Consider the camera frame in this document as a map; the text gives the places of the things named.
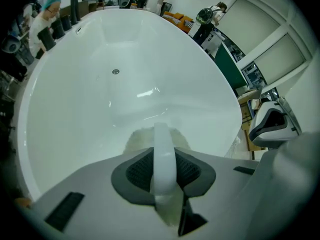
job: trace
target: orange chair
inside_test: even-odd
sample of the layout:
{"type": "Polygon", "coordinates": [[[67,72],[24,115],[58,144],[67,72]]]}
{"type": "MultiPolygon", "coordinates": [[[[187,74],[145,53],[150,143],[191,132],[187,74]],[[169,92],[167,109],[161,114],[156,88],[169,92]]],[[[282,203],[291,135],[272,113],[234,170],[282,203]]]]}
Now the orange chair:
{"type": "Polygon", "coordinates": [[[185,32],[186,34],[189,33],[190,29],[189,27],[185,26],[185,21],[189,21],[192,22],[193,19],[189,18],[188,16],[185,16],[181,13],[171,13],[168,11],[165,11],[163,15],[169,15],[177,20],[173,20],[172,18],[167,18],[167,17],[163,17],[165,20],[167,20],[168,22],[171,22],[173,25],[177,26],[179,29],[181,29],[183,32],[185,32]]]}

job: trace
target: faucet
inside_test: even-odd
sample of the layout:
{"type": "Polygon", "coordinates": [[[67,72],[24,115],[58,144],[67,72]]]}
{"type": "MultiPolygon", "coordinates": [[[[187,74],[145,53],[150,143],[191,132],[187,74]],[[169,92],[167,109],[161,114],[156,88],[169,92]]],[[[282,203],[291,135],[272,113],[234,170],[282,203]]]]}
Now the faucet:
{"type": "Polygon", "coordinates": [[[70,0],[70,8],[71,8],[71,25],[77,24],[77,18],[76,18],[76,1],[70,0]]]}

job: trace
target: bathtub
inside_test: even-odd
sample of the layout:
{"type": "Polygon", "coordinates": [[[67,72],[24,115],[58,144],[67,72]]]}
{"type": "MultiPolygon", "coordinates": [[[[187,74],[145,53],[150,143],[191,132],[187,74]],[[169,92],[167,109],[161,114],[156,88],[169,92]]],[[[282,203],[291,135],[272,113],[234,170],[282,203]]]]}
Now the bathtub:
{"type": "Polygon", "coordinates": [[[224,156],[242,116],[219,68],[179,28],[142,10],[90,13],[44,54],[23,94],[17,151],[31,198],[121,155],[156,122],[192,150],[224,156]]]}

